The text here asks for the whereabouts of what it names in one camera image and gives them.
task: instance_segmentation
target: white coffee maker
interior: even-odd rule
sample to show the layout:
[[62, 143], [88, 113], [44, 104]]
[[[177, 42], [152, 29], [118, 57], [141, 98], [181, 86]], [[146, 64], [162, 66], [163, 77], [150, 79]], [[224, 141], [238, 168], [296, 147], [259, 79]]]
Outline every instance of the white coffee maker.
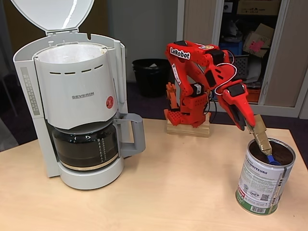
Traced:
[[[12, 0], [46, 32], [13, 60], [47, 175], [84, 190], [114, 181], [123, 158], [145, 149], [142, 118], [128, 114], [124, 45], [78, 32], [93, 2]], [[129, 122], [134, 143], [127, 142]]]

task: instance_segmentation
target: barcode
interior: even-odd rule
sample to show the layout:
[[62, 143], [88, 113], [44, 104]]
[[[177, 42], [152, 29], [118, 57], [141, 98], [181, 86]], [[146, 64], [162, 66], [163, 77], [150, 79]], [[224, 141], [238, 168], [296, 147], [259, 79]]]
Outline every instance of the barcode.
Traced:
[[268, 201], [269, 200], [269, 194], [262, 194], [262, 196], [261, 196], [261, 201]]
[[257, 208], [257, 207], [253, 207], [251, 206], [250, 211], [253, 211], [255, 213], [265, 213], [265, 208]]

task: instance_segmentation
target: blue box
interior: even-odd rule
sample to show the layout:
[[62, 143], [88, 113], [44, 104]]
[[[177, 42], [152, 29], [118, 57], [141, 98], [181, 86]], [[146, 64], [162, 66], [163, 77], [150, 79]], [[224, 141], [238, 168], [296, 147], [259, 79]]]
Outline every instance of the blue box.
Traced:
[[219, 48], [221, 50], [230, 50], [234, 55], [242, 55], [243, 42], [221, 42]]

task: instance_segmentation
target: coffee maker lid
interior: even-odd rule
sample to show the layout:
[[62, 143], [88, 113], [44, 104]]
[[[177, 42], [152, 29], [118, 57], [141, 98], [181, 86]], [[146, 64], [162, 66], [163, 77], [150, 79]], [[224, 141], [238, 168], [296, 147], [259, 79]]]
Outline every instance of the coffee maker lid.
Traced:
[[78, 29], [94, 3], [94, 0], [11, 1], [26, 19], [46, 33]]

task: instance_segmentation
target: paint can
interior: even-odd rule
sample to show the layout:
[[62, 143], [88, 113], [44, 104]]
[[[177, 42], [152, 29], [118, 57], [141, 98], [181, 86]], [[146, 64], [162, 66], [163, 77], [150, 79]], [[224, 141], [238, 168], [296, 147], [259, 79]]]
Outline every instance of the paint can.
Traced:
[[295, 152], [290, 146], [271, 138], [269, 142], [273, 157], [281, 166], [268, 164], [256, 141], [250, 141], [235, 193], [239, 205], [257, 215], [276, 211], [295, 161]]

